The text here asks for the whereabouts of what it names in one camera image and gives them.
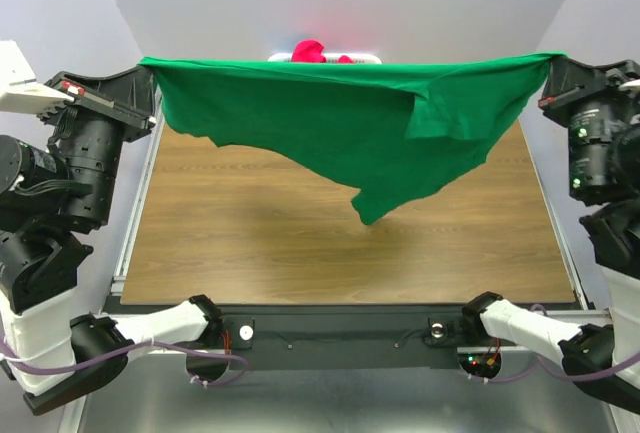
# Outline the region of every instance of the gray wall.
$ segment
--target gray wall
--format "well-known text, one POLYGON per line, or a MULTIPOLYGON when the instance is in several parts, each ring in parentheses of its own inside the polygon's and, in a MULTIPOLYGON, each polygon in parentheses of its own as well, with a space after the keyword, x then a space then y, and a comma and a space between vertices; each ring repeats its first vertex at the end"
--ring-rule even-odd
POLYGON ((142 52, 261 59, 305 37, 386 62, 530 53, 563 0, 116 0, 142 52))
MULTIPOLYGON (((42 81, 60 70, 100 75, 135 64, 140 51, 113 0, 3 0, 0 39, 16 40, 42 81)), ((0 114, 0 131, 44 146, 51 134, 31 116, 0 114)), ((107 291, 130 208, 132 186, 140 176, 143 145, 125 148, 111 225, 87 238, 100 247, 79 272, 76 310, 96 310, 107 291)), ((61 410, 35 418, 22 402, 22 391, 0 374, 0 430, 7 433, 57 431, 61 410)))
MULTIPOLYGON (((563 50, 578 61, 594 65, 628 58, 639 61, 640 16, 637 9, 630 6, 633 2, 566 0, 538 49, 563 50)), ((566 130, 545 120, 533 105, 521 121, 587 296, 598 307, 606 307, 609 297, 604 279, 594 262, 591 243, 578 224, 578 218, 590 210, 568 196, 566 130)))

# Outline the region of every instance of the cloth fold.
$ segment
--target cloth fold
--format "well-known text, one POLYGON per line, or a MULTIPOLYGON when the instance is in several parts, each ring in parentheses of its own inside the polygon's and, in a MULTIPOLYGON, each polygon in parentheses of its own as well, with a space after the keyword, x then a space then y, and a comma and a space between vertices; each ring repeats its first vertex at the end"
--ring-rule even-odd
POLYGON ((365 224, 482 164, 544 83, 536 53, 367 65, 145 58, 174 130, 276 151, 337 183, 365 224))

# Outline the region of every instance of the wooden tabletop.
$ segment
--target wooden tabletop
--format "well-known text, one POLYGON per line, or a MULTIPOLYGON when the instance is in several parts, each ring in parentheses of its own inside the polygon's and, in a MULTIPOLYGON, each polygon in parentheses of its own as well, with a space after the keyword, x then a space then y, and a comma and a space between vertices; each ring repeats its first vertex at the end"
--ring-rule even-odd
POLYGON ((373 226, 355 193, 276 153, 165 127, 122 302, 574 300, 518 124, 485 165, 373 226))

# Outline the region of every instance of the white light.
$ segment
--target white light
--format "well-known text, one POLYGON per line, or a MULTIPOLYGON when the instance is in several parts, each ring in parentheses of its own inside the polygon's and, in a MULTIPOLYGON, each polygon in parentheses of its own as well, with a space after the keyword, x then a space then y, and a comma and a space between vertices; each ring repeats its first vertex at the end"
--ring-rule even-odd
POLYGON ((249 341, 251 338, 253 338, 253 328, 251 328, 249 325, 244 325, 242 328, 240 328, 240 338, 242 338, 244 341, 249 341))

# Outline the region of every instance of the cable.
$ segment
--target cable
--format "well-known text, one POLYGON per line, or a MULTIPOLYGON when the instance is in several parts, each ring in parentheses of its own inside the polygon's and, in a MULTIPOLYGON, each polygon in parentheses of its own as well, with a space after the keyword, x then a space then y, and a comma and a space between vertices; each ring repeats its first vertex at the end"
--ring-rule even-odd
MULTIPOLYGON (((225 330, 224 333, 222 333, 222 344, 224 345, 224 354, 225 355, 230 355, 231 354, 231 336, 229 333, 229 330, 225 330)), ((227 360, 227 368, 229 367, 229 365, 231 364, 231 362, 229 360, 227 360)))
POLYGON ((468 380, 480 381, 482 383, 505 384, 505 383, 513 383, 514 381, 523 379, 524 377, 531 374, 534 370, 536 370, 539 366, 540 366, 539 363, 536 361, 531 366, 521 371, 520 373, 516 373, 515 375, 512 375, 512 376, 507 376, 506 378, 485 378, 482 376, 472 375, 470 373, 467 373, 466 371, 458 371, 458 373, 461 373, 464 376, 466 376, 468 380))
POLYGON ((491 338, 491 341, 489 342, 489 349, 485 352, 484 355, 482 355, 482 357, 480 358, 480 361, 484 360, 487 356, 491 355, 491 350, 493 350, 493 345, 494 343, 496 344, 496 346, 499 344, 500 340, 498 338, 491 338))
POLYGON ((502 343, 500 342, 500 338, 497 339, 498 340, 498 347, 496 348, 496 352, 493 354, 493 356, 491 357, 491 364, 493 364, 496 359, 498 358, 498 355, 500 354, 500 347, 502 346, 502 343))
MULTIPOLYGON (((547 315, 547 310, 545 309, 544 306, 542 306, 539 303, 536 303, 534 305, 531 306, 531 311, 541 311, 544 313, 544 315, 547 315)), ((602 371, 598 371, 596 373, 588 373, 588 374, 584 374, 584 375, 566 375, 564 373, 558 373, 556 371, 554 371, 552 368, 550 368, 547 363, 546 363, 546 359, 543 358, 540 355, 536 355, 537 361, 536 363, 534 363, 531 367, 527 368, 526 370, 524 370, 521 373, 518 373, 516 375, 507 377, 507 378, 483 378, 480 376, 473 376, 473 375, 469 375, 466 372, 462 372, 465 376, 468 376, 470 380, 478 380, 478 381, 482 381, 485 383, 510 383, 512 381, 517 381, 520 380, 522 378, 524 378, 525 376, 527 376, 529 373, 531 373, 533 370, 535 370, 538 366, 542 366, 542 368, 549 373, 551 376, 553 376, 554 378, 558 379, 558 380, 562 380, 562 381, 569 381, 571 383, 582 383, 585 381, 596 381, 596 380, 602 380, 604 378, 609 378, 611 376, 614 376, 615 374, 626 370, 627 368, 629 368, 630 366, 635 365, 636 363, 640 362, 640 351, 637 352, 636 354, 630 356, 629 358, 627 358, 624 361, 621 361, 620 363, 618 363, 615 366, 612 366, 610 368, 607 368, 605 370, 602 371)))
MULTIPOLYGON (((19 361, 12 361, 9 358, 16 358, 17 355, 13 352, 13 350, 5 343, 4 339, 0 342, 0 352, 5 355, 7 361, 11 362, 13 366, 15 366, 18 370, 30 374, 30 375, 39 375, 39 376, 48 376, 48 375, 60 375, 62 373, 72 373, 79 370, 83 370, 85 368, 90 368, 92 366, 96 366, 106 360, 110 360, 111 358, 115 358, 117 356, 124 355, 125 353, 129 353, 130 351, 136 350, 138 348, 146 348, 151 346, 151 341, 143 341, 141 343, 135 343, 133 345, 124 346, 122 348, 118 348, 117 350, 110 351, 109 353, 105 353, 104 355, 96 356, 87 361, 83 361, 82 363, 77 363, 71 366, 62 366, 58 368, 37 368, 35 366, 30 366, 25 363, 21 363, 19 361)), ((201 358, 211 358, 214 360, 227 360, 227 361, 237 361, 243 365, 243 368, 240 370, 238 374, 229 378, 227 380, 222 380, 218 382, 207 382, 205 386, 225 386, 230 385, 238 381, 248 370, 249 370, 249 362, 237 355, 228 355, 228 354, 220 354, 220 353, 207 353, 204 351, 191 350, 189 348, 183 348, 181 346, 172 345, 170 343, 164 343, 161 341, 155 341, 153 343, 154 347, 164 348, 166 350, 177 351, 179 353, 184 353, 190 356, 198 356, 201 358)))
MULTIPOLYGON (((541 311, 545 316, 547 316, 547 310, 545 309, 545 307, 538 303, 531 306, 531 311, 541 311)), ((620 373, 622 370, 626 370, 630 366, 633 366, 636 363, 640 362, 640 351, 639 351, 636 354, 631 355, 626 360, 621 361, 617 365, 612 366, 610 368, 606 368, 602 371, 598 371, 596 373, 587 373, 584 375, 566 375, 564 373, 558 373, 556 371, 553 371, 547 365, 546 360, 542 356, 540 355, 536 355, 536 356, 538 357, 538 363, 540 363, 540 365, 545 369, 547 373, 549 373, 554 378, 557 378, 558 380, 570 381, 572 383, 582 383, 584 381, 603 380, 605 378, 614 376, 615 374, 620 373)))
POLYGON ((17 186, 14 192, 21 196, 39 196, 55 190, 69 190, 76 194, 87 195, 93 191, 93 187, 75 180, 46 180, 28 188, 17 186))

